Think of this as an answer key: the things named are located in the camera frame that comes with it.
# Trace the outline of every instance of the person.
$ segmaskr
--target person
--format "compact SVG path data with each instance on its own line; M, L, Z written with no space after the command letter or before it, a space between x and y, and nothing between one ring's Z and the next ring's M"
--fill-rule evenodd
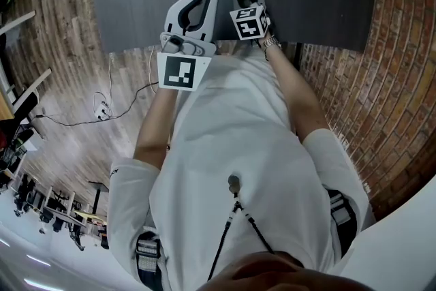
M110 251L154 290L369 290L326 274L367 195L311 87L260 44L214 57L194 92L158 89L133 159L112 165Z

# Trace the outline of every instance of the sleeve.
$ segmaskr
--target sleeve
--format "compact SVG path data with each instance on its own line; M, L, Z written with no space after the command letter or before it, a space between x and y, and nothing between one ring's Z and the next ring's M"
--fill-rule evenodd
M367 194L351 159L329 129L317 129L303 141L324 187L341 192L356 214L358 232L373 223Z
M135 159L123 158L110 171L108 242L118 263L139 282L136 241L149 213L149 195L159 170Z

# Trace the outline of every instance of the ceiling light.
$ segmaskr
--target ceiling light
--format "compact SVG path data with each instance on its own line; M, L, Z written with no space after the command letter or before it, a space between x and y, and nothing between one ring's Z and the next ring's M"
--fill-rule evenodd
M37 258L32 257L32 256L30 256L30 255L26 255L26 256L29 257L31 260L34 260L34 261L39 262L39 263L41 263L41 264L45 264L46 266L50 266L49 263L47 263L47 262L43 262L43 261L41 261L41 260L38 260Z
M34 287L36 287L36 288L41 288L41 289L43 289L43 290L47 290L47 291L63 291L63 290L60 289L60 288L51 288L50 286L42 285L42 284L36 283L36 282L34 282L34 281L31 281L31 280L29 280L29 279L25 279L25 282L26 282L27 284L29 284L30 286L34 286Z
M3 244L5 244L5 245L8 246L8 247L11 246L11 245L9 245L8 243L6 243L4 240L1 240L1 239L0 239L0 243L3 243Z

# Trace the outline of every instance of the black backpack strap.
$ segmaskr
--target black backpack strap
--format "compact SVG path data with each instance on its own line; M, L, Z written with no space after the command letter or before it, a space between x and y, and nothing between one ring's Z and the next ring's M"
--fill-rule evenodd
M164 291L162 273L157 265L161 257L161 244L156 228L146 227L136 242L136 262L142 283L152 291Z
M343 257L357 235L356 214L341 192L333 189L327 189L327 192L330 196L330 214L336 223Z

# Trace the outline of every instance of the white wall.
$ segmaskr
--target white wall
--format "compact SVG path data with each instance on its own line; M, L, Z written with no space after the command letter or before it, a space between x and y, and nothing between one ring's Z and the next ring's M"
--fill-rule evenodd
M22 217L17 217L14 208L12 193L8 191L1 194L0 239L7 239L11 248L8 249L0 244L0 256L4 260L7 258L8 262L14 265L14 272L18 273L16 276L19 279L23 279L23 275L32 275L34 272L32 269L34 264L22 261L24 258L24 261L28 262L25 252L32 251L36 254L35 257L49 260L56 265L47 270L48 274L42 275L44 280L41 280L47 284L50 280L51 284L58 284L51 285L53 287L62 286L60 288L64 290L96 290L98 284L101 290L148 290L121 268L110 251L100 246L99 239L90 236L82 237L80 240L85 250L80 251L70 239L68 229L65 227L59 233L54 233L50 224L47 225L46 234L40 234L38 230L41 228L41 223L38 215L29 211ZM77 279L78 285L81 283L86 285L84 278L88 280L89 288L84 286L65 288L65 280L76 284Z
M353 249L338 274L376 291L430 290L436 276L436 177L393 214L362 232Z

